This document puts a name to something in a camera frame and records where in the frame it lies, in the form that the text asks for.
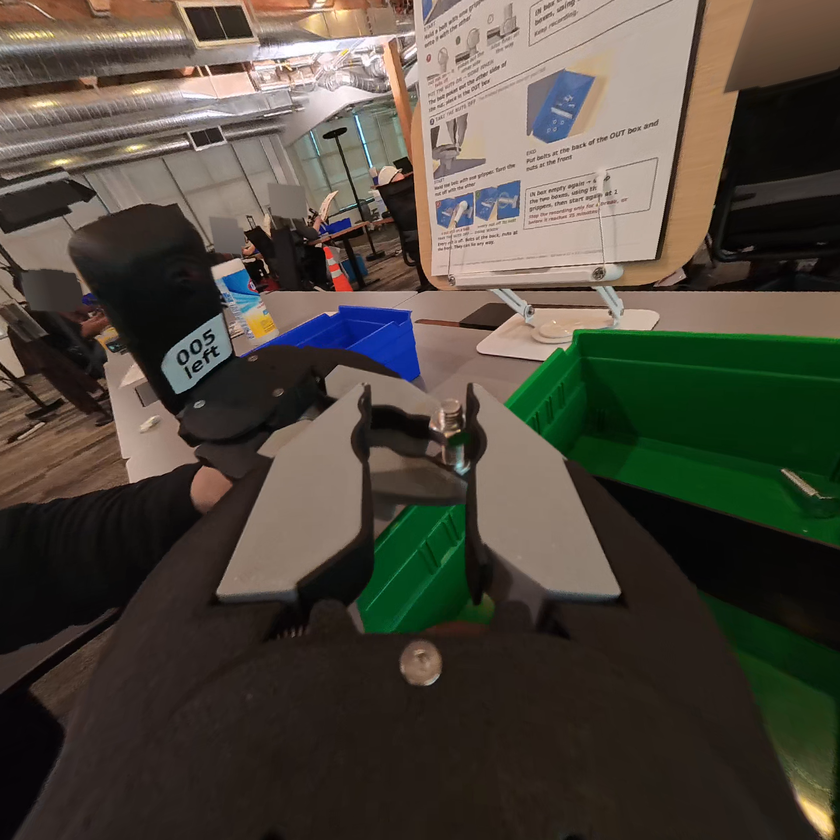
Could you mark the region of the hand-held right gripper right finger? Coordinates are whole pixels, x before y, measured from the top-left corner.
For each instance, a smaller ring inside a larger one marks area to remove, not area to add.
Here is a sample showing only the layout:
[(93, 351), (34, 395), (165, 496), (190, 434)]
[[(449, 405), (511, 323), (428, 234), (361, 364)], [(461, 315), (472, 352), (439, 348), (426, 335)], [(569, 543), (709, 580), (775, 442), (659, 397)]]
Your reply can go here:
[(465, 401), (465, 578), (471, 600), (613, 603), (622, 590), (567, 459), (484, 387)]

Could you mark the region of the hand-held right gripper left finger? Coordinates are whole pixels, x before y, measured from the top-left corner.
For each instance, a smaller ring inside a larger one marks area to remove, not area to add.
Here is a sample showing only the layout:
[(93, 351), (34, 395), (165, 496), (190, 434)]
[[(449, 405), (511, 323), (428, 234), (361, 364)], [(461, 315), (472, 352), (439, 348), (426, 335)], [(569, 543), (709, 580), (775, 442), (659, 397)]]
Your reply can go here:
[(274, 457), (217, 587), (221, 603), (350, 607), (374, 568), (371, 387), (357, 384)]

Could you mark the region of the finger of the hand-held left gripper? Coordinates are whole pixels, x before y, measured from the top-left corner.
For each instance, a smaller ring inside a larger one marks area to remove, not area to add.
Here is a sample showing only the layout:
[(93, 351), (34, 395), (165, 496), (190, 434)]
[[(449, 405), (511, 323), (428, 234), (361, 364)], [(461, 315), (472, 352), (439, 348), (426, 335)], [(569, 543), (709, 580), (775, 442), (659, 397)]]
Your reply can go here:
[(332, 454), (436, 459), (428, 423), (442, 402), (399, 377), (335, 367), (324, 382), (320, 441)]
[(464, 479), (427, 457), (427, 441), (374, 431), (366, 420), (299, 420), (259, 438), (270, 466), (263, 508), (360, 508), (461, 503)]

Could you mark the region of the blue plastic bin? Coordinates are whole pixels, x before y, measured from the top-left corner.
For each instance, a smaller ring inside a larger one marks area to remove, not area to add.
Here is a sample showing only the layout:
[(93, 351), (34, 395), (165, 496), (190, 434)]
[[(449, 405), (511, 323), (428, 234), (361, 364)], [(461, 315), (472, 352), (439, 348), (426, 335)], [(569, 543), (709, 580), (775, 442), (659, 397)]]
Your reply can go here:
[(305, 350), (319, 376), (337, 366), (398, 376), (412, 382), (420, 374), (411, 313), (407, 310), (340, 306), (248, 349), (241, 358), (268, 347)]

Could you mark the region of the steel hex bolt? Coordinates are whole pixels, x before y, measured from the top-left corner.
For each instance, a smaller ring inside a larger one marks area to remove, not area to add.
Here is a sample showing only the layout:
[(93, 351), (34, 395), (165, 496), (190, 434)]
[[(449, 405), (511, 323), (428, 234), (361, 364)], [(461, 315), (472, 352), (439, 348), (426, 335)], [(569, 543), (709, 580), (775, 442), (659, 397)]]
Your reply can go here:
[(471, 467), (471, 450), (473, 448), (473, 437), (467, 426), (466, 410), (461, 401), (449, 398), (443, 400), (432, 413), (433, 417), (440, 417), (440, 422), (461, 423), (467, 432), (467, 440), (464, 444), (442, 447), (435, 441), (438, 452), (435, 458), (449, 472), (461, 477), (467, 477)]
[(811, 518), (830, 519), (839, 516), (839, 499), (823, 491), (789, 468), (780, 469), (780, 481), (789, 497)]

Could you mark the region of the green plastic bin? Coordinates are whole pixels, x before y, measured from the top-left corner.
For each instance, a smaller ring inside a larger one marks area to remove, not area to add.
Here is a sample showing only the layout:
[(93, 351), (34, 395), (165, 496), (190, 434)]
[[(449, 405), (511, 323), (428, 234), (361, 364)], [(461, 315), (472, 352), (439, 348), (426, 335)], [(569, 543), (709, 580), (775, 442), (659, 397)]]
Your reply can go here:
[[(508, 401), (538, 434), (594, 476), (696, 503), (838, 547), (838, 517), (811, 518), (789, 497), (789, 468), (838, 496), (838, 341), (768, 335), (581, 332)], [(741, 612), (692, 584), (665, 603), (661, 633), (600, 623), (622, 667), (629, 654), (688, 666), (667, 688), (699, 711), (719, 686), (749, 685), (774, 758), (815, 831), (838, 831), (838, 654)]]

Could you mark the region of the person's left forearm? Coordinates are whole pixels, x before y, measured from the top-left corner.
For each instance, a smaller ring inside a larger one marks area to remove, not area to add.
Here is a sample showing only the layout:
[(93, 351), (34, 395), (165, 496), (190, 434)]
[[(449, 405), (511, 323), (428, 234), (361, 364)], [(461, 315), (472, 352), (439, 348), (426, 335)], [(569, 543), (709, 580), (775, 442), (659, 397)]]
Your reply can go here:
[(198, 464), (1, 511), (1, 653), (123, 607), (196, 525)]

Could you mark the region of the person's left hand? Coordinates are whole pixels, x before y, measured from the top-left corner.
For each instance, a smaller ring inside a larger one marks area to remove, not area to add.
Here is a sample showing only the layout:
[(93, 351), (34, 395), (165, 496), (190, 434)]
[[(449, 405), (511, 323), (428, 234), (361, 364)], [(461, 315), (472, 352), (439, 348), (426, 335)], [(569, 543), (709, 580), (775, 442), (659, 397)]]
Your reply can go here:
[(192, 507), (206, 515), (232, 489), (234, 482), (213, 467), (201, 466), (190, 485)]

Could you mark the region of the white disinfecting wipes canister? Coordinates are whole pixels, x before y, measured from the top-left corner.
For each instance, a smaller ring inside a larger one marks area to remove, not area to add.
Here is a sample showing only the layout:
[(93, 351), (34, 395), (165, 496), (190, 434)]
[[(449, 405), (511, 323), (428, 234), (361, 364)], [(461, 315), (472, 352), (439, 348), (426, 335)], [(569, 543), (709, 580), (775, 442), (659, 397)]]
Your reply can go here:
[(224, 303), (250, 340), (262, 344), (279, 337), (277, 326), (241, 259), (215, 264), (211, 271)]

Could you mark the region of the black softbox light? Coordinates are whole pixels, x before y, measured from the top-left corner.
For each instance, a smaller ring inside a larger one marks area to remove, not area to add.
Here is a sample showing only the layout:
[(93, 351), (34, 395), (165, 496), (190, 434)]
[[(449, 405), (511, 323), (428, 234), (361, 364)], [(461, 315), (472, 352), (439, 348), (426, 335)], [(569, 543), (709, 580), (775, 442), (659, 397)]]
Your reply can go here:
[(10, 234), (66, 216), (73, 205), (87, 203), (96, 196), (89, 185), (63, 174), (4, 182), (1, 189), (2, 232)]

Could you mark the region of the black office chair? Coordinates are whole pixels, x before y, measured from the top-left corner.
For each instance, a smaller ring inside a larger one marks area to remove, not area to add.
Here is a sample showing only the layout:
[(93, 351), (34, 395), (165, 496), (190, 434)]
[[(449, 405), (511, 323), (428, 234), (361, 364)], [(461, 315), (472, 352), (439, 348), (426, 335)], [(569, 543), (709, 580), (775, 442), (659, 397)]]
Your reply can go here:
[(392, 179), (377, 187), (380, 197), (391, 215), (400, 239), (403, 260), (407, 266), (420, 267), (417, 205), (414, 175)]
[(839, 72), (740, 91), (707, 236), (729, 291), (838, 291)]

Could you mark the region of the black floor lamp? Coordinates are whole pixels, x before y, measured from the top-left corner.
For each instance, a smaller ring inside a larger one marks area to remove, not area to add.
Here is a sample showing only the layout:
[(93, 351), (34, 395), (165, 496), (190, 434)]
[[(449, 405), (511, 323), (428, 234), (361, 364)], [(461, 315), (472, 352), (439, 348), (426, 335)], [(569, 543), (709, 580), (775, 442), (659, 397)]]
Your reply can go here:
[(350, 171), (350, 166), (349, 166), (349, 163), (347, 161), (347, 157), (345, 156), (345, 153), (343, 151), (341, 138), (347, 133), (347, 131), (348, 130), (345, 126), (339, 126), (337, 128), (333, 128), (333, 129), (327, 131), (323, 135), (323, 138), (325, 140), (332, 140), (336, 143), (336, 146), (338, 148), (339, 156), (340, 156), (345, 174), (347, 175), (348, 184), (350, 185), (350, 190), (351, 190), (351, 193), (353, 195), (353, 201), (354, 201), (354, 203), (356, 205), (356, 208), (357, 208), (357, 210), (360, 214), (360, 221), (364, 224), (363, 225), (364, 226), (364, 231), (365, 231), (366, 237), (368, 239), (369, 245), (371, 247), (371, 254), (370, 254), (368, 260), (369, 261), (376, 261), (376, 260), (384, 258), (385, 253), (380, 251), (375, 246), (375, 242), (373, 240), (372, 232), (371, 232), (372, 231), (371, 224), (372, 224), (372, 221), (373, 221), (372, 216), (371, 216), (371, 212), (370, 212), (369, 209), (367, 209), (366, 205), (362, 204), (360, 196), (359, 196), (359, 194), (356, 190), (356, 187), (355, 187), (354, 179), (353, 179), (353, 176), (352, 176), (351, 171)]

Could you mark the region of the printed instruction sheet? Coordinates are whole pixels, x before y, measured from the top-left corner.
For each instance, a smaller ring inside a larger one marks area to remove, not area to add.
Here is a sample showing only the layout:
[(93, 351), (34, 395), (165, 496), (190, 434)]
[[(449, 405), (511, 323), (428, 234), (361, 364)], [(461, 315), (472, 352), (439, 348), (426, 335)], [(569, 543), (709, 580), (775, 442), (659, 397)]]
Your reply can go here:
[(702, 2), (416, 2), (432, 276), (661, 249)]

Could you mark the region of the silver air duct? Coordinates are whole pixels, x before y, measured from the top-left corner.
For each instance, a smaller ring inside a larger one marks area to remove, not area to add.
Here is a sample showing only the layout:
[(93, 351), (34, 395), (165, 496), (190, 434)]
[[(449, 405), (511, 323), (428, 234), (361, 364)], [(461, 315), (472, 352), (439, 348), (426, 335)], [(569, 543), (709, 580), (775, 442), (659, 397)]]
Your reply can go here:
[(150, 83), (110, 87), (2, 101), (2, 134), (46, 130), (60, 125), (121, 117), (172, 116), (210, 110), (230, 116), (294, 109), (301, 103), (289, 91), (239, 92), (218, 97), (190, 87), (162, 87)]
[(179, 17), (4, 24), (2, 88), (79, 77), (250, 62), (313, 50), (321, 39), (299, 22), (278, 16), (255, 20), (254, 43), (197, 46)]

